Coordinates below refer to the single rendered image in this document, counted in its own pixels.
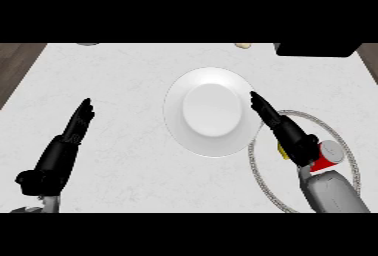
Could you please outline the white round plate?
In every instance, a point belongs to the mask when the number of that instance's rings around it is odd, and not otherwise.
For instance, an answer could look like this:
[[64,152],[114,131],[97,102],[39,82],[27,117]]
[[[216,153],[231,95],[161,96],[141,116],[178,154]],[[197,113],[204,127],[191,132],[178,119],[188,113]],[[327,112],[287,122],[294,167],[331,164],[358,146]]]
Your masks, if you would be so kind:
[[257,136],[262,118],[252,108],[253,85],[228,69],[204,67],[173,83],[164,99],[164,122],[178,143],[197,155],[226,157]]

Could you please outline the red can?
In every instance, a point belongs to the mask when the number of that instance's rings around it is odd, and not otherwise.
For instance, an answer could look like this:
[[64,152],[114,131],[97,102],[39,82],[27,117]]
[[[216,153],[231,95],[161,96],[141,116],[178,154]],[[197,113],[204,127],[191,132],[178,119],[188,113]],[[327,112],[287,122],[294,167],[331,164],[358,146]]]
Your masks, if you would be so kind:
[[325,140],[319,143],[319,159],[315,161],[311,171],[317,172],[345,161],[345,151],[342,145],[333,141]]

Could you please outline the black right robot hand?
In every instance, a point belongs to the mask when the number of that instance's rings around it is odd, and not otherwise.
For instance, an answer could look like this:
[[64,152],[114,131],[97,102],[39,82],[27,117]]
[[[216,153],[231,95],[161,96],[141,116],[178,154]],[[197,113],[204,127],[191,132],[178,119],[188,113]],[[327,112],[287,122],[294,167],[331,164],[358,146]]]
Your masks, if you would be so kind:
[[318,136],[305,132],[293,119],[278,113],[271,103],[255,91],[250,95],[252,108],[269,126],[290,159],[300,167],[308,166],[319,159]]

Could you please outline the black appliance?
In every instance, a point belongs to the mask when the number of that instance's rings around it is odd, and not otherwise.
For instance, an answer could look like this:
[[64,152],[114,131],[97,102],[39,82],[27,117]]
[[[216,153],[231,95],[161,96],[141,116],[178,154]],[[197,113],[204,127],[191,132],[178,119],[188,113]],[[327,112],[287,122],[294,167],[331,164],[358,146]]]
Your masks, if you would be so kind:
[[275,43],[280,56],[349,57],[361,43]]

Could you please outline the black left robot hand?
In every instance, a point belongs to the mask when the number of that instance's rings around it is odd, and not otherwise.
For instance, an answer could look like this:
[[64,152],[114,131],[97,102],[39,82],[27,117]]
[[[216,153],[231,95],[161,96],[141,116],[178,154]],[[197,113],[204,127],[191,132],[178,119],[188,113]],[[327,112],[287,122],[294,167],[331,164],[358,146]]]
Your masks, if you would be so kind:
[[27,196],[60,196],[67,185],[89,125],[95,117],[92,100],[85,99],[67,124],[64,133],[52,139],[36,168],[15,179]]

